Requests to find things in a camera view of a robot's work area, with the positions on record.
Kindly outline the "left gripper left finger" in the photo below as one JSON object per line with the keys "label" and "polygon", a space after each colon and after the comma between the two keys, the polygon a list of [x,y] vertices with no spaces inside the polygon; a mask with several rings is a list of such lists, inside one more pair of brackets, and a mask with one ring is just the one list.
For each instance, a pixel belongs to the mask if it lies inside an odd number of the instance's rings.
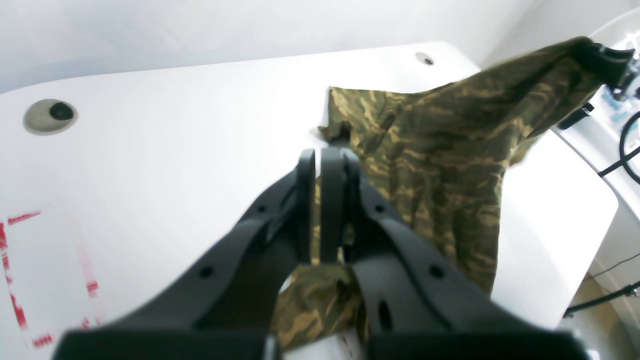
{"label": "left gripper left finger", "polygon": [[286,278],[311,262],[315,166],[302,151],[178,280],[112,323],[67,332],[55,360],[282,360],[270,324]]}

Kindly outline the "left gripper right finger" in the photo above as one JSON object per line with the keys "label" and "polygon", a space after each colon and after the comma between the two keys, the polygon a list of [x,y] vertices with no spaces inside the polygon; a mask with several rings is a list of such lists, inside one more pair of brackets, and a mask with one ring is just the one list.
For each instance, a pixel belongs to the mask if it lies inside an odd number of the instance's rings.
{"label": "left gripper right finger", "polygon": [[321,152],[320,262],[358,280],[366,360],[587,360],[567,332],[514,316],[416,234],[345,148]]}

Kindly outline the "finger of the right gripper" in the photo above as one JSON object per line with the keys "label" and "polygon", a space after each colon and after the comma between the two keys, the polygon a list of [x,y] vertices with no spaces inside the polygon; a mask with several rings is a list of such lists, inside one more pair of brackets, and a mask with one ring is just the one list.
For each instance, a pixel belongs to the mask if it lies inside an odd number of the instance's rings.
{"label": "finger of the right gripper", "polygon": [[636,50],[633,48],[587,44],[580,48],[580,63],[608,88],[628,88],[636,78]]}

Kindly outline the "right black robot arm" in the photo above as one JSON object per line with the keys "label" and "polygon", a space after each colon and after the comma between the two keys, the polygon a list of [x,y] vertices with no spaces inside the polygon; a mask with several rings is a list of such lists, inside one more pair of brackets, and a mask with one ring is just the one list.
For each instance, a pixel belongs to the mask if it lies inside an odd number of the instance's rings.
{"label": "right black robot arm", "polygon": [[632,161],[639,156],[639,53],[635,48],[615,49],[594,43],[579,52],[578,60],[599,76],[602,85],[575,112],[575,121],[598,119],[617,139],[617,160],[597,174],[604,178],[622,169],[638,183],[639,174]]}

